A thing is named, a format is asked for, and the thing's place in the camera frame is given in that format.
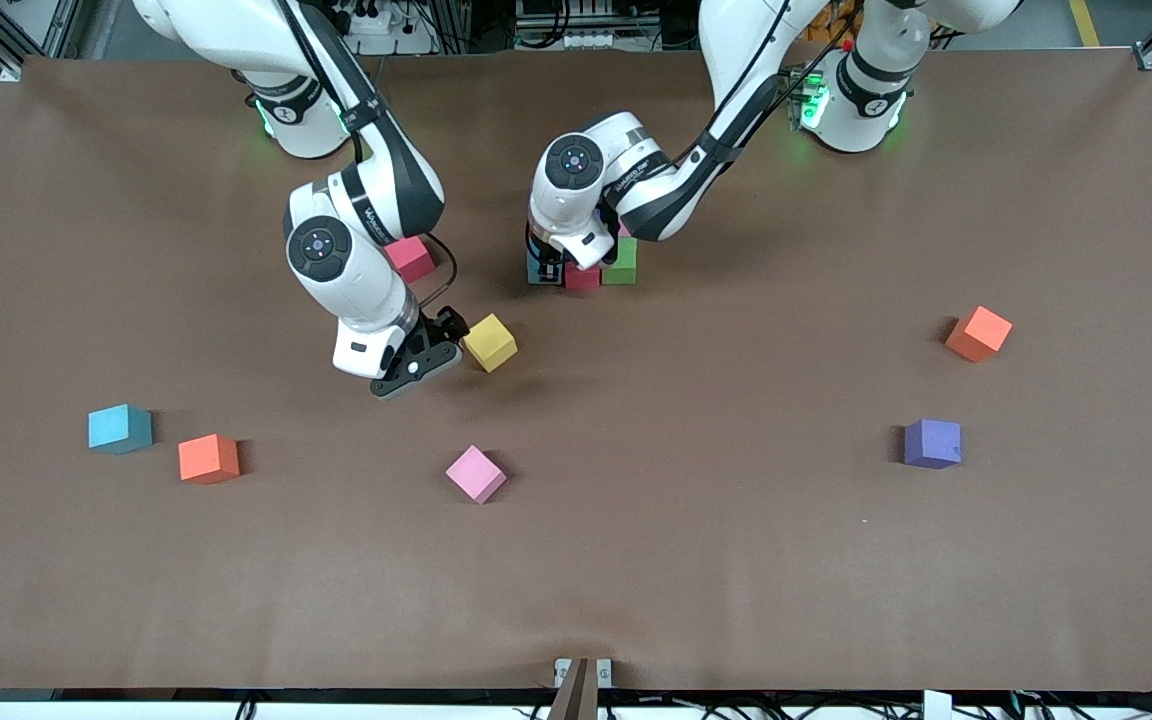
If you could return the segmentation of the brown table cover sheet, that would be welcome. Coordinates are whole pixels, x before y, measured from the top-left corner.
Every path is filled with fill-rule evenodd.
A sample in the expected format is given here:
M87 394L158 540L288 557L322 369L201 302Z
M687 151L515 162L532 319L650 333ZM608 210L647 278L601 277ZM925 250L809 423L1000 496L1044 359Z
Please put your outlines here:
M389 61L445 302L518 353L389 401L285 264L296 161L202 61L0 86L0 687L1152 688L1152 73L925 60L888 141L764 126L631 286L526 285L550 141L708 118L694 56ZM988 306L1005 347L945 346ZM154 444L88 448L88 414ZM914 420L963 461L902 462ZM179 478L238 445L241 477ZM467 447L507 480L483 505Z

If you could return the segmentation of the metal clamp bracket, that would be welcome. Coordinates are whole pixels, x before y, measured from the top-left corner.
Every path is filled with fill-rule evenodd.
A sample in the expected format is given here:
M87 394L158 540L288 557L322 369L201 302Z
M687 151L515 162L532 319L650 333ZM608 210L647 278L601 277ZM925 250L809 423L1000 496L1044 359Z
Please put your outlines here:
M591 661L591 665L596 669L596 684L598 684L600 691L602 689L613 689L613 662L609 659L596 659ZM561 687L568 670L573 667L573 659L570 657L559 657L556 661L553 662L553 688Z

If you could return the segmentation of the green foam cube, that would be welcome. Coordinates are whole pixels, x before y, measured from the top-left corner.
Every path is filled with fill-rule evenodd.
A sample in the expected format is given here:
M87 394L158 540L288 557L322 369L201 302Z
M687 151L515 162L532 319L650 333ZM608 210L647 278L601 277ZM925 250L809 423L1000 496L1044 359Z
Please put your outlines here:
M622 237L620 256L611 266L602 266L602 286L634 285L637 279L637 240Z

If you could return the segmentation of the yellow foam cube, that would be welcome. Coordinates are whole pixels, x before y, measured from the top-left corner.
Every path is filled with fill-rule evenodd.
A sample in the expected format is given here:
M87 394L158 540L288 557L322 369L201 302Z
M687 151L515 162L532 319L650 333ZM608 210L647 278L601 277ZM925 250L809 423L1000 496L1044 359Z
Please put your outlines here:
M516 338L494 313L472 325L463 346L486 373L493 373L518 353Z

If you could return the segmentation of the orange foam cube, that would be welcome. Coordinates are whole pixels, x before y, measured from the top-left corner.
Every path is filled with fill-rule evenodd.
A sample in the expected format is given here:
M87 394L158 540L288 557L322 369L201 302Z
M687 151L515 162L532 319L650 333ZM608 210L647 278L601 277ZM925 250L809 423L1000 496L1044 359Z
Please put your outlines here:
M177 446L179 478L196 486L207 486L241 477L238 445L234 439L210 434L187 439Z
M1005 316L988 306L975 306L970 313L960 316L943 343L969 363L983 363L1005 347L1010 333L1011 323Z

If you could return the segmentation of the purple foam cube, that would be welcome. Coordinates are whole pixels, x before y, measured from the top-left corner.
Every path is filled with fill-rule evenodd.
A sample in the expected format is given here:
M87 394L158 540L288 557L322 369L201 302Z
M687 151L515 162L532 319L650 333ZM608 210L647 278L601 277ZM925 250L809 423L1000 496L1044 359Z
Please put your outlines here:
M902 462L927 469L954 468L963 461L963 429L956 420L923 418L902 432Z

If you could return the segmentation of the pink foam cube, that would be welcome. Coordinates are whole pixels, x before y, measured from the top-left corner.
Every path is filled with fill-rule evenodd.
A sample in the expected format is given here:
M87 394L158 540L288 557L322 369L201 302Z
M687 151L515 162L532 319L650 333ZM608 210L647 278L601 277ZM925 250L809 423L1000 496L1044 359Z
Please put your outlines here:
M507 480L506 471L475 445L468 446L467 450L445 469L445 475L470 500L479 505L488 501L488 498L493 497Z

